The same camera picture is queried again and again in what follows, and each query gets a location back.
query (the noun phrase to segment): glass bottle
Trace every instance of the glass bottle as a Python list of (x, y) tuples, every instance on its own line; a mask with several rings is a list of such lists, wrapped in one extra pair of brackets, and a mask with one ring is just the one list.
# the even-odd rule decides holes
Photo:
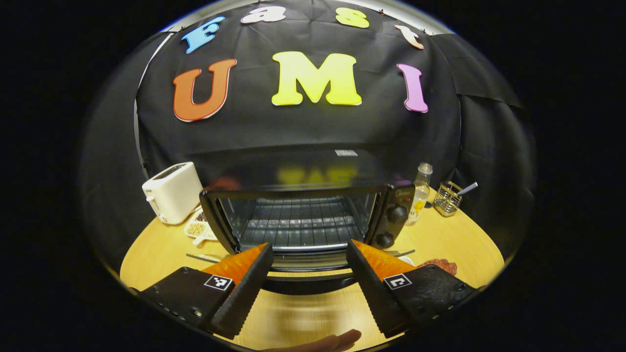
[(426, 201), (428, 200), (428, 195), (430, 194), (430, 187), (428, 184), (430, 183), (430, 177), (433, 174), (433, 166), (429, 163), (421, 163), (418, 168), (418, 175), (415, 178), (415, 196), (413, 197), (413, 205), (411, 206), (411, 211), (409, 211), (409, 219), (406, 221), (405, 225), (413, 225), (418, 220), (419, 214), (421, 213), (424, 205), (426, 205)]

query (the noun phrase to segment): white label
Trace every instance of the white label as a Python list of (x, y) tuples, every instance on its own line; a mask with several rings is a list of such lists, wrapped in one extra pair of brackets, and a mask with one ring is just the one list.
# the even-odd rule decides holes
[(205, 283), (204, 286), (212, 287), (214, 289), (219, 289), (222, 291), (226, 291), (226, 288), (232, 282), (231, 279), (227, 277), (212, 275)]
[(358, 157), (357, 153), (353, 150), (335, 149), (335, 153), (340, 157)]
[(390, 289), (397, 289), (399, 287), (408, 286), (412, 284), (404, 274), (385, 277), (383, 281), (389, 286)]

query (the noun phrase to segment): hand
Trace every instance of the hand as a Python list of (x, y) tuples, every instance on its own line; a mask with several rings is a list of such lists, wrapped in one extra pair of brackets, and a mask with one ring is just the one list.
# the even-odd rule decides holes
[(285, 348), (264, 349), (264, 352), (342, 352), (354, 347), (354, 343), (361, 338), (359, 330), (352, 329), (339, 336), (330, 335), (315, 342), (299, 344)]

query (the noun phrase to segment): black cloth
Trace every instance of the black cloth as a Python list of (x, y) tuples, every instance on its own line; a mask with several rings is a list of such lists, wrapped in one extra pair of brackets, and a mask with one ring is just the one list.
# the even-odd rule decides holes
[[(133, 138), (136, 93), (141, 152), (149, 176), (174, 163), (194, 162), (207, 185), (246, 153), (289, 147), (362, 148), (408, 179), (420, 162), (433, 165), (431, 186), (444, 180), (479, 187), (461, 208), (492, 237), (506, 259), (521, 243), (530, 216), (535, 183), (534, 141), (522, 104), (488, 59), (455, 34), (430, 36), (417, 28), (424, 50), (413, 48), (394, 27), (397, 19), (376, 11), (366, 14), (366, 29), (340, 24), (335, 8), (344, 3), (276, 0), (287, 8), (274, 23), (242, 25), (240, 18), (257, 4), (220, 13), (225, 20), (211, 42), (186, 54), (183, 37), (216, 16), (175, 33), (147, 68), (141, 87), (134, 84), (163, 35), (144, 44), (113, 78), (92, 115), (83, 156), (83, 212), (96, 246), (119, 267), (130, 244), (154, 218), (145, 202)], [(279, 63), (272, 55), (301, 51), (317, 67), (331, 53), (348, 54), (359, 106), (304, 100), (274, 106)], [(193, 99), (210, 96), (215, 62), (236, 59), (227, 99), (208, 119), (183, 122), (173, 113), (174, 77), (200, 68)], [(404, 106), (404, 63), (422, 72), (429, 111)]]

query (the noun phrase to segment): letter m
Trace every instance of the letter m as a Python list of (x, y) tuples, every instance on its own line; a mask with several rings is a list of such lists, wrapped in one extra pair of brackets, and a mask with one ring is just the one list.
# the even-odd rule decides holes
[(317, 69), (300, 51), (284, 51), (272, 57), (280, 63), (278, 93), (272, 97), (274, 105), (297, 105), (302, 94), (296, 91), (296, 80), (309, 99), (317, 103), (328, 82), (331, 91), (326, 100), (337, 105), (360, 105), (361, 96), (356, 93), (352, 66), (356, 59), (345, 54), (330, 54)]

